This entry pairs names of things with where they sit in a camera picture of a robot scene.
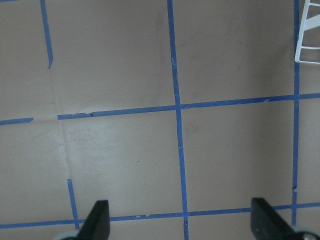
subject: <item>white surface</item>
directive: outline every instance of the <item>white surface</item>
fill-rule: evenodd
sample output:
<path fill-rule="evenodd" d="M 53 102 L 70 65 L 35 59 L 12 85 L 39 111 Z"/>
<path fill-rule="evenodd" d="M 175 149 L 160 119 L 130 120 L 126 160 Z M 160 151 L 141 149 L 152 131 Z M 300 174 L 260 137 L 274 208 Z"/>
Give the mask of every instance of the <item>white surface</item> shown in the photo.
<path fill-rule="evenodd" d="M 173 105 L 166 1 L 47 0 L 58 114 Z"/>
<path fill-rule="evenodd" d="M 313 203 L 320 200 L 320 99 L 302 100 L 300 106 L 298 202 Z"/>
<path fill-rule="evenodd" d="M 293 94 L 293 3 L 174 0 L 181 103 Z M 39 0 L 0 3 L 0 120 L 35 118 L 0 126 L 0 224 L 72 220 L 67 179 L 80 219 L 98 199 L 114 217 L 181 212 L 174 110 L 57 120 L 175 103 L 166 1 L 46 0 L 46 10 L 50 70 Z M 300 69 L 301 93 L 319 93 L 319 68 Z M 320 202 L 319 104 L 300 101 L 299 203 Z M 247 208 L 251 197 L 290 204 L 293 109 L 288 100 L 182 110 L 188 210 Z M 319 215 L 298 210 L 308 227 L 305 212 Z M 248 219 L 190 217 L 190 239 L 250 239 Z M 74 227 L 0 229 L 0 239 Z M 183 239 L 183 218 L 112 222 L 110 237 Z"/>
<path fill-rule="evenodd" d="M 0 4 L 0 119 L 57 119 L 40 2 Z"/>
<path fill-rule="evenodd" d="M 111 222 L 110 240 L 183 240 L 183 219 L 162 218 Z"/>
<path fill-rule="evenodd" d="M 252 197 L 291 204 L 293 103 L 184 110 L 190 211 L 248 208 Z"/>
<path fill-rule="evenodd" d="M 286 221 L 290 221 L 290 210 L 278 213 Z M 188 222 L 190 240 L 255 240 L 250 230 L 250 213 L 191 216 Z"/>
<path fill-rule="evenodd" d="M 298 209 L 296 224 L 308 227 L 316 233 L 320 234 L 319 216 L 320 207 Z"/>
<path fill-rule="evenodd" d="M 52 240 L 63 240 L 65 238 L 76 237 L 79 233 L 79 230 L 71 230 L 59 233 Z"/>
<path fill-rule="evenodd" d="M 81 219 L 96 200 L 111 216 L 182 211 L 174 111 L 63 121 Z"/>

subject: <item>floor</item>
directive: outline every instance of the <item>floor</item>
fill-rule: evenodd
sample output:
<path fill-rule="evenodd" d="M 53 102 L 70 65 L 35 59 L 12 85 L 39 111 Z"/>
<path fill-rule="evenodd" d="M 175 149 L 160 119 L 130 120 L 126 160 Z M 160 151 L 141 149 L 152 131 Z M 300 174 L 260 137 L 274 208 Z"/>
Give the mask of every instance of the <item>floor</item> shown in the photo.
<path fill-rule="evenodd" d="M 303 3 L 0 0 L 0 238 L 103 199 L 110 240 L 253 240 L 252 197 L 320 232 Z"/>

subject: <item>blue tape line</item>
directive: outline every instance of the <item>blue tape line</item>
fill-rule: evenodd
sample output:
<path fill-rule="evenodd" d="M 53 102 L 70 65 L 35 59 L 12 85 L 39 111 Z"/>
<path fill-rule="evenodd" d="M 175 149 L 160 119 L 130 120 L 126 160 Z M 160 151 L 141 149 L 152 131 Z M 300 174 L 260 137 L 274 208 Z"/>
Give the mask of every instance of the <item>blue tape line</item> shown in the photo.
<path fill-rule="evenodd" d="M 72 215 L 73 215 L 75 229 L 79 229 L 80 227 L 79 227 L 79 219 L 78 219 L 76 199 L 75 199 L 75 193 L 74 193 L 74 186 L 72 184 L 71 179 L 68 179 L 68 190 L 69 190 L 70 203 L 72 208 Z"/>
<path fill-rule="evenodd" d="M 75 222 L 73 220 L 60 220 L 60 221 L 41 221 L 41 222 L 29 222 L 29 223 L 0 224 L 0 229 L 30 228 L 30 227 L 65 225 L 65 224 L 74 224 L 74 223 Z"/>
<path fill-rule="evenodd" d="M 320 202 L 313 203 L 301 203 L 297 204 L 298 209 L 306 208 L 319 208 Z M 291 209 L 292 205 L 277 205 L 273 206 L 275 210 L 286 210 Z M 221 210 L 207 210 L 207 211 L 191 211 L 188 216 L 207 216 L 207 215 L 223 215 L 223 214 L 238 214 L 238 213 L 249 213 L 251 209 L 247 208 L 232 208 L 232 209 L 221 209 Z M 117 221 L 131 221 L 131 220 L 147 220 L 147 219 L 163 219 L 163 218 L 184 218 L 183 212 L 173 213 L 160 213 L 152 215 L 132 215 L 132 216 L 115 216 L 111 217 L 111 222 Z M 86 220 L 81 219 L 77 222 L 83 224 Z M 0 224 L 0 229 L 14 229 L 14 228 L 28 228 L 28 227 L 41 227 L 41 226 L 52 226 L 52 225 L 66 225 L 75 224 L 75 220 L 59 220 L 59 221 L 43 221 L 43 222 L 31 222 L 31 223 L 14 223 L 14 224 Z"/>
<path fill-rule="evenodd" d="M 176 109 L 175 105 L 169 106 L 153 106 L 153 107 L 143 107 L 143 108 L 132 108 L 123 110 L 110 110 L 110 111 L 94 111 L 91 113 L 76 113 L 76 114 L 62 114 L 58 115 L 58 120 L 66 119 L 82 119 L 91 117 L 105 117 L 114 115 L 125 115 L 125 114 L 141 114 L 141 113 L 153 113 L 153 112 L 164 112 L 173 111 Z"/>
<path fill-rule="evenodd" d="M 6 2 L 15 2 L 18 0 L 0 0 L 0 3 L 6 3 Z"/>
<path fill-rule="evenodd" d="M 207 102 L 197 102 L 191 104 L 182 104 L 182 109 L 191 108 L 208 108 L 208 107 L 218 107 L 218 106 L 230 106 L 238 104 L 257 104 L 264 102 L 277 102 L 277 101 L 288 101 L 294 100 L 294 95 L 283 95 L 283 96 L 266 96 L 266 97 L 255 97 L 255 98 L 245 98 L 245 99 L 234 99 L 234 100 L 221 100 L 221 101 L 207 101 Z"/>
<path fill-rule="evenodd" d="M 294 0 L 294 53 L 299 38 L 299 0 Z M 291 225 L 297 223 L 297 186 L 299 157 L 299 99 L 300 99 L 300 66 L 294 63 L 294 116 L 293 116 L 293 166 L 292 166 L 292 213 Z"/>
<path fill-rule="evenodd" d="M 10 119 L 10 120 L 0 120 L 1 125 L 11 125 L 11 124 L 28 124 L 34 120 L 33 117 L 27 118 L 17 118 L 17 119 Z"/>
<path fill-rule="evenodd" d="M 46 51 L 48 53 L 48 61 L 49 61 L 48 68 L 50 68 L 52 62 L 54 61 L 54 54 L 52 52 L 50 30 L 49 30 L 49 24 L 48 24 L 48 16 L 47 16 L 47 11 L 46 11 L 46 0 L 40 0 L 40 6 L 41 6 L 41 13 L 42 13 L 42 22 L 43 22 L 43 29 L 44 29 Z"/>
<path fill-rule="evenodd" d="M 285 210 L 291 209 L 291 205 L 279 205 L 273 206 L 275 210 Z M 206 215 L 221 215 L 221 214 L 239 214 L 239 213 L 249 213 L 251 212 L 250 207 L 246 208 L 234 208 L 234 209 L 221 209 L 221 210 L 209 210 L 209 211 L 192 211 L 189 216 L 206 216 Z"/>
<path fill-rule="evenodd" d="M 308 94 L 300 94 L 300 99 L 318 99 L 320 98 L 320 93 L 308 93 Z"/>
<path fill-rule="evenodd" d="M 296 207 L 297 207 L 298 209 L 319 208 L 319 207 L 320 207 L 320 202 L 300 203 L 300 204 L 297 204 Z"/>
<path fill-rule="evenodd" d="M 174 6 L 173 6 L 172 0 L 167 0 L 167 10 L 168 10 L 173 91 L 174 91 L 175 112 L 176 112 L 176 131 L 177 131 L 179 164 L 180 164 L 182 210 L 184 214 L 183 232 L 184 232 L 184 240 L 189 240 L 186 169 L 185 169 L 185 156 L 184 156 L 184 145 L 183 145 L 181 102 L 180 102 L 180 93 L 179 93 L 179 84 L 178 84 Z"/>
<path fill-rule="evenodd" d="M 167 218 L 181 218 L 184 214 L 182 212 L 151 214 L 151 215 L 133 215 L 133 216 L 114 216 L 110 217 L 111 222 L 130 221 L 130 220 L 146 220 L 146 219 L 167 219 Z"/>

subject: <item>white plastic frame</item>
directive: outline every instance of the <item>white plastic frame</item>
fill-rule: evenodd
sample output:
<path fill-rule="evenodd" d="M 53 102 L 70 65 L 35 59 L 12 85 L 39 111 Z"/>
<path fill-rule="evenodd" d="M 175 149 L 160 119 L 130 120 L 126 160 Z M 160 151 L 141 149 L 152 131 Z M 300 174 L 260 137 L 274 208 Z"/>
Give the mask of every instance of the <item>white plastic frame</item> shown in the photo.
<path fill-rule="evenodd" d="M 302 18 L 301 18 L 300 30 L 299 30 L 299 38 L 298 38 L 298 42 L 297 42 L 296 50 L 295 50 L 294 61 L 296 63 L 320 64 L 320 62 L 316 62 L 316 61 L 302 61 L 302 60 L 300 60 L 301 49 L 320 50 L 320 47 L 302 46 L 305 31 L 310 30 L 310 29 L 314 29 L 314 28 L 320 26 L 320 14 L 307 19 L 307 15 L 308 15 L 308 11 L 309 11 L 310 6 L 315 6 L 315 7 L 320 8 L 320 4 L 312 3 L 312 2 L 310 2 L 310 0 L 305 0 Z"/>

